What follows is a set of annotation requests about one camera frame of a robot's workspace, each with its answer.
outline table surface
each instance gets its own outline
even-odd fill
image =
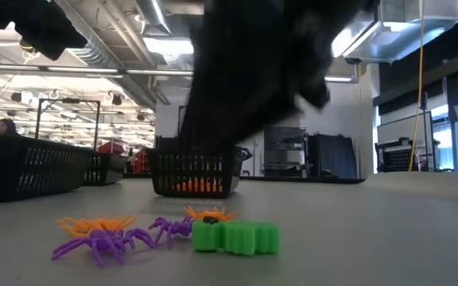
[[[150,180],[128,179],[0,203],[0,285],[458,285],[457,193],[397,183],[445,185],[440,177],[375,178],[358,185],[240,181],[226,200],[163,198]],[[168,250],[163,238],[153,250],[139,243],[125,266],[104,255],[101,269],[87,246],[50,261],[69,239],[57,218],[137,215],[134,226],[146,228],[157,216],[183,218],[188,205],[276,222],[281,252],[196,253],[188,238],[175,238]]]

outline purple toy spider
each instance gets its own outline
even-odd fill
[[[105,263],[100,256],[100,251],[110,251],[116,260],[124,265],[125,261],[119,254],[119,251],[125,253],[125,244],[127,243],[130,244],[132,249],[135,249],[133,238],[142,240],[150,248],[154,248],[156,246],[151,236],[142,229],[128,230],[125,235],[123,235],[123,230],[119,230],[118,232],[114,230],[92,230],[88,238],[72,239],[71,241],[54,249],[51,260],[56,260],[70,250],[76,249],[82,244],[87,244],[93,249],[93,255],[95,256],[96,262],[98,262],[101,267],[104,267]]]
[[[153,229],[155,227],[160,227],[160,231],[158,231],[157,236],[155,237],[155,245],[158,244],[160,241],[160,238],[164,231],[167,231],[167,246],[169,249],[173,248],[173,241],[171,237],[174,234],[181,234],[185,237],[189,236],[190,233],[192,232],[192,218],[191,217],[186,217],[182,222],[169,222],[167,219],[158,217],[155,219],[155,222],[149,226],[148,229]]]

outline green plastic block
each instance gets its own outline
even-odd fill
[[[223,247],[224,224],[204,223],[196,220],[192,224],[192,245],[197,251],[216,251]]]
[[[197,220],[192,225],[192,245],[197,251],[223,249],[241,255],[277,254],[280,231],[271,222],[230,221],[214,224]]]

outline black basket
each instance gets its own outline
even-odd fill
[[[172,149],[148,149],[155,193],[170,197],[228,197],[238,187],[245,156],[239,149],[207,153]]]
[[[0,202],[77,189],[91,152],[51,141],[0,136]]]
[[[123,178],[126,157],[93,152],[91,163],[84,175],[84,186],[104,186],[119,182]]]

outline orange toy spider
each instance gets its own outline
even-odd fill
[[[232,220],[236,216],[236,211],[231,212],[230,214],[225,215],[224,212],[226,211],[226,207],[222,208],[222,211],[215,210],[213,211],[202,211],[197,214],[191,207],[186,207],[185,210],[187,211],[188,215],[190,215],[193,219],[203,219],[205,217],[212,217],[217,218],[221,222],[227,222]]]
[[[73,218],[58,219],[58,223],[71,235],[78,238],[86,238],[92,230],[122,230],[130,224],[134,223],[137,217],[127,216],[123,219],[120,218],[96,218],[79,220]],[[69,226],[67,222],[72,223],[74,226]]]

